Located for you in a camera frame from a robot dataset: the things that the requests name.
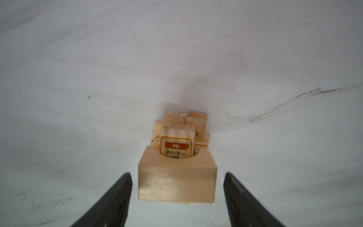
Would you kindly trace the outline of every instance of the wooden block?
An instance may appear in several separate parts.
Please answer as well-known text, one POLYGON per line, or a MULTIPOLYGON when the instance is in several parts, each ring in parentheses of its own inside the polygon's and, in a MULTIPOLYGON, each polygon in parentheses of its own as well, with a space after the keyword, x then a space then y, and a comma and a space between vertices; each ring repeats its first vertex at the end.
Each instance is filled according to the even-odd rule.
POLYGON ((207 148, 173 159, 147 146, 138 164, 139 200, 214 203, 217 166, 207 148))
POLYGON ((211 134, 208 131, 204 133, 204 139, 209 143, 209 139, 211 138, 211 134))
POLYGON ((194 145, 194 155, 193 156, 197 155, 201 148, 205 148, 205 146, 194 145))
POLYGON ((154 145, 158 151, 158 153, 160 153, 160 141, 155 141, 155 145, 154 145))
POLYGON ((172 123, 160 135, 160 153, 170 158, 193 156, 195 126, 172 123))
POLYGON ((205 139, 195 139, 195 145, 208 147, 208 142, 205 139))
POLYGON ((156 120, 154 123, 154 130, 152 132, 152 139, 155 136, 160 135, 161 131, 164 129, 164 121, 163 120, 156 120))
POLYGON ((205 134, 205 126, 207 125, 207 121, 201 118, 195 117, 186 117, 185 119, 186 125, 195 125, 195 136, 196 138, 203 139, 205 134))
POLYGON ((189 117, 189 113, 186 113, 186 112, 183 112, 183 111, 178 111, 178 110, 173 110, 174 112, 179 112, 179 113, 182 113, 182 114, 185 114, 187 117, 189 117))
POLYGON ((178 111, 168 111, 165 113, 164 126, 168 127, 171 123, 184 124, 186 115, 178 111))
POLYGON ((204 113, 204 112, 199 112, 199 111, 191 110, 189 112, 189 117, 195 117, 195 118, 200 118, 200 119, 207 120, 208 119, 208 114, 207 113, 204 113))
POLYGON ((151 145, 154 145, 156 142, 160 142, 160 135, 154 137, 154 139, 151 141, 151 145))

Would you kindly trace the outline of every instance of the white surface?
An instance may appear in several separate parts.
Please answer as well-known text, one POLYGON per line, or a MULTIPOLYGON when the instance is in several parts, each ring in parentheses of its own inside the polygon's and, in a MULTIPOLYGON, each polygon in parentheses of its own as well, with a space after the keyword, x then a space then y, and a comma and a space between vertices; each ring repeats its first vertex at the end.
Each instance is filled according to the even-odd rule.
POLYGON ((69 226, 127 171, 126 226, 230 226, 227 171, 286 226, 363 226, 362 1, 0 7, 0 226, 69 226), (214 205, 137 199, 168 109, 209 114, 214 205))

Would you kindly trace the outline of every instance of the wooden holder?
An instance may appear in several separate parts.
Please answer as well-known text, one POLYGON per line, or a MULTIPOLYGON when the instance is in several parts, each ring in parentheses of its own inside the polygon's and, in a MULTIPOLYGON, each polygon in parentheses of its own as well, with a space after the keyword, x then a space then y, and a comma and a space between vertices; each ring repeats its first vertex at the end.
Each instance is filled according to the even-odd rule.
POLYGON ((147 146, 139 165, 139 200, 214 203, 217 166, 208 148, 173 159, 147 146))

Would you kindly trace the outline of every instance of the dark scuff mark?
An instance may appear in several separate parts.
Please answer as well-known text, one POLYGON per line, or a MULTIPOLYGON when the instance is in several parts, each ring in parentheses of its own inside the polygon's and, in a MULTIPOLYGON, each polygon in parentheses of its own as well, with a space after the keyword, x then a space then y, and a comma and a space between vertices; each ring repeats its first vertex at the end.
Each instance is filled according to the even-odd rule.
MULTIPOLYGON (((306 97, 306 98, 309 98, 309 97, 311 97, 311 96, 315 96, 315 95, 317 95, 317 94, 325 94, 325 93, 329 93, 329 92, 337 92, 337 91, 340 91, 340 90, 343 90, 343 89, 346 89, 346 88, 348 88, 348 87, 337 88, 337 89, 326 90, 326 91, 324 91, 324 90, 323 90, 323 89, 321 89, 321 88, 318 88, 318 89, 315 89, 315 90, 311 90, 311 91, 308 91, 308 92, 304 92, 304 93, 302 93, 302 94, 299 94, 298 96, 296 96, 296 97, 295 97, 295 98, 293 98, 292 100, 297 99, 297 98, 300 98, 300 97, 302 97, 302 96, 304 96, 304 97, 306 97)), ((289 103, 289 102, 291 102, 292 100, 290 100, 290 101, 288 101, 288 102, 286 102, 286 103, 284 103, 284 104, 281 104, 281 105, 279 105, 279 106, 276 106, 276 107, 272 108, 272 110, 273 110, 273 109, 277 109, 277 108, 279 108, 279 107, 281 107, 281 106, 283 106, 283 105, 285 105, 285 104, 288 104, 288 103, 289 103)))
POLYGON ((47 221, 47 222, 40 223, 39 226, 42 226, 42 225, 44 225, 46 223, 49 223, 49 222, 52 222, 52 221, 47 221))
POLYGON ((265 116, 265 115, 267 115, 267 114, 269 114, 269 113, 272 113, 272 112, 274 112, 274 111, 276 111, 276 110, 273 110, 273 111, 270 111, 270 112, 267 112, 267 113, 265 113, 265 114, 262 114, 262 115, 260 115, 260 116, 257 116, 257 117, 251 117, 249 120, 252 120, 252 119, 256 119, 256 118, 260 118, 260 117, 263 117, 263 116, 265 116))
POLYGON ((73 199, 73 197, 70 197, 70 198, 68 198, 68 199, 64 200, 64 201, 63 201, 63 204, 64 204, 65 202, 69 201, 69 200, 72 200, 72 199, 73 199))
MULTIPOLYGON (((50 131, 50 130, 48 130, 48 129, 42 129, 42 128, 38 128, 38 129, 45 130, 45 131, 50 131)), ((51 132, 53 132, 53 133, 57 133, 56 131, 51 131, 51 132)))

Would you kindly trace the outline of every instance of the orange border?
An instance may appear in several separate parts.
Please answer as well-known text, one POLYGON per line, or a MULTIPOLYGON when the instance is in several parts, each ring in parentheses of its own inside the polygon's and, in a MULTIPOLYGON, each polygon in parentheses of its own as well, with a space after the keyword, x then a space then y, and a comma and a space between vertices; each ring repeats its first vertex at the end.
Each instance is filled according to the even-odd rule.
MULTIPOLYGON (((168 138, 168 139, 184 139, 184 138, 176 138, 176 137, 167 137, 167 136, 163 136, 160 138, 160 154, 161 153, 161 148, 163 147, 163 144, 162 144, 162 139, 163 138, 168 138)), ((191 143, 191 148, 190 148, 190 158, 193 157, 193 142, 191 141, 191 139, 184 139, 184 140, 189 140, 190 143, 191 143)))

